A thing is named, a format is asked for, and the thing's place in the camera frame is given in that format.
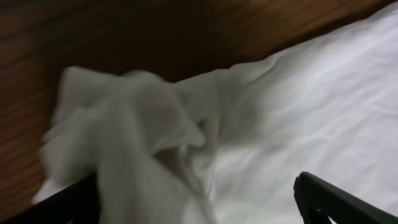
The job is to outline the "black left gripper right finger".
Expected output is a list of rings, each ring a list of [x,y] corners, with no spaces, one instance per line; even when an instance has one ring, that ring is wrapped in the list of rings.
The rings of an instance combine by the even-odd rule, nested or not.
[[[309,172],[296,177],[294,198],[304,224],[397,224],[397,217]]]

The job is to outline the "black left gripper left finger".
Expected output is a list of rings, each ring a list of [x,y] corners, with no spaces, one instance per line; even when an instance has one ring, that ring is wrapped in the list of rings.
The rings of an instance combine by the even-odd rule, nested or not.
[[[96,176],[91,175],[1,223],[98,224],[100,210]]]

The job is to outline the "white t-shirt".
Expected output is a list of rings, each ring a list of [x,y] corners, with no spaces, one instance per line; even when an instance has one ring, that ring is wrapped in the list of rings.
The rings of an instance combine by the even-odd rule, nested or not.
[[[299,223],[308,171],[397,213],[397,4],[270,57],[169,83],[62,77],[41,202],[97,173],[101,223]]]

